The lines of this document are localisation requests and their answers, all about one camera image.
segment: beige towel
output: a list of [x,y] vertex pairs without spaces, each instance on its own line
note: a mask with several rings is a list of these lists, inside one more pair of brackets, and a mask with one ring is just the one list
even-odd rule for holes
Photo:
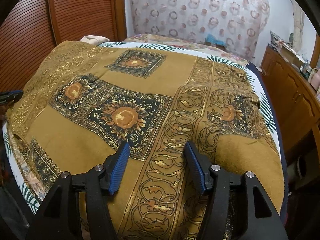
[[88,35],[84,36],[80,41],[98,46],[104,42],[109,42],[110,40],[102,36]]

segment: mustard yellow blanket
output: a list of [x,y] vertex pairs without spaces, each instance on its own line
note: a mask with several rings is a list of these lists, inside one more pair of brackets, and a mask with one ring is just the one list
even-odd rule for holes
[[259,103],[245,72],[224,63],[65,41],[8,110],[8,133],[36,195],[62,171],[87,172],[130,141],[119,192],[108,203],[119,238],[195,239],[207,198],[195,191],[183,158],[188,140],[228,171],[253,171],[280,211],[283,172]]

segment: dresser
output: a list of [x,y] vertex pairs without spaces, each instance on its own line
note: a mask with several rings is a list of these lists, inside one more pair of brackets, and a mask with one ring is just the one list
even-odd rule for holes
[[320,102],[316,91],[269,46],[261,68],[280,126],[287,163],[315,147],[320,156]]

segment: silver screw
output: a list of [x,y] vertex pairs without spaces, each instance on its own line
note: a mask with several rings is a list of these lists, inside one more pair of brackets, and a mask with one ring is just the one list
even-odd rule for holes
[[219,171],[221,168],[220,168],[219,165],[214,164],[214,165],[211,166],[211,169],[213,169],[214,171]]
[[97,166],[95,166],[94,168],[96,171],[102,171],[103,170],[103,165],[99,164]]
[[60,174],[60,176],[65,179],[66,177],[69,176],[69,172],[64,171],[63,173]]
[[254,177],[254,173],[252,171],[247,171],[245,173],[249,178],[253,178]]

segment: ribbed blue pad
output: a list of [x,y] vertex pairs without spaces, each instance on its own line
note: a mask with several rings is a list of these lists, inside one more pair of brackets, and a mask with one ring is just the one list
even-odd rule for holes
[[112,196],[116,191],[118,191],[120,187],[120,183],[122,180],[124,170],[127,166],[129,155],[130,155],[130,147],[129,147],[129,143],[126,143],[111,173],[109,193]]
[[196,156],[195,156],[192,148],[190,147],[190,144],[186,143],[186,147],[188,147],[189,151],[185,151],[185,156],[187,158],[188,166],[191,171],[193,183],[196,187],[196,190],[199,191],[200,194],[203,194],[206,191],[206,188],[204,185],[203,171],[200,168],[198,160],[196,159]]

